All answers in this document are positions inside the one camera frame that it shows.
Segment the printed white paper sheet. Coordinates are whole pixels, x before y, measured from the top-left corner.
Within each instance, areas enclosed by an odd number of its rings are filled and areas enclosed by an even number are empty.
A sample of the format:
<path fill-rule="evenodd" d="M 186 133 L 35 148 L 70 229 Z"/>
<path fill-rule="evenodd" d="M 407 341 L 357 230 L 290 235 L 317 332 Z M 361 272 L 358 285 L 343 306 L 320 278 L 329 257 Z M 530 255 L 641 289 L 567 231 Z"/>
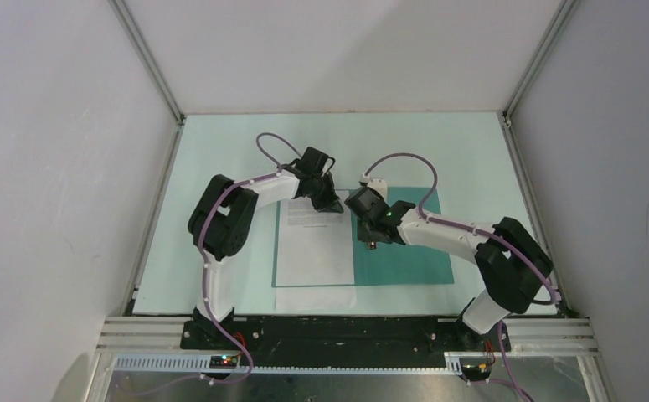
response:
<path fill-rule="evenodd" d="M 317 212 L 307 198 L 280 202 L 275 287 L 354 284 L 353 223 L 348 209 Z"/>

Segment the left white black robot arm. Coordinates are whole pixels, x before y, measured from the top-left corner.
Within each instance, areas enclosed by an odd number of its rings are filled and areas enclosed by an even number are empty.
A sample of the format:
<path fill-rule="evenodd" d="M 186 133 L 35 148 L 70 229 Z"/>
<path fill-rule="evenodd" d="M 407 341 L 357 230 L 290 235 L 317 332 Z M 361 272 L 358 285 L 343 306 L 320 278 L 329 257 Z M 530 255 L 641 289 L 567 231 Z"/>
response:
<path fill-rule="evenodd" d="M 303 155 L 273 173 L 235 181 L 223 174 L 211 178 L 188 221 L 193 244 L 203 257 L 198 312 L 208 318 L 201 337 L 212 348 L 225 348 L 234 337 L 225 318 L 234 310 L 227 265 L 248 239 L 258 209 L 281 201 L 303 198 L 318 215 L 344 213 L 331 169 L 336 159 L 308 147 Z"/>

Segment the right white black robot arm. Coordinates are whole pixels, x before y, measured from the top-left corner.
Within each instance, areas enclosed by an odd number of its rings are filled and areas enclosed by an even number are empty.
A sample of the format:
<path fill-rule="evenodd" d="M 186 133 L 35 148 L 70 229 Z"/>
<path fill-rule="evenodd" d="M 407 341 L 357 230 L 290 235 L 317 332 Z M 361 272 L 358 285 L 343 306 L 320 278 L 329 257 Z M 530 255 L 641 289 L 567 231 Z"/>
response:
<path fill-rule="evenodd" d="M 505 217 L 496 224 L 467 224 L 431 213 L 419 204 L 387 204 L 376 189 L 362 186 L 345 205 L 368 242 L 421 246 L 440 250 L 476 266 L 483 291 L 458 317 L 457 342 L 477 350 L 504 318 L 523 314 L 537 303 L 541 288 L 549 305 L 558 302 L 549 276 L 554 264 L 525 227 Z"/>

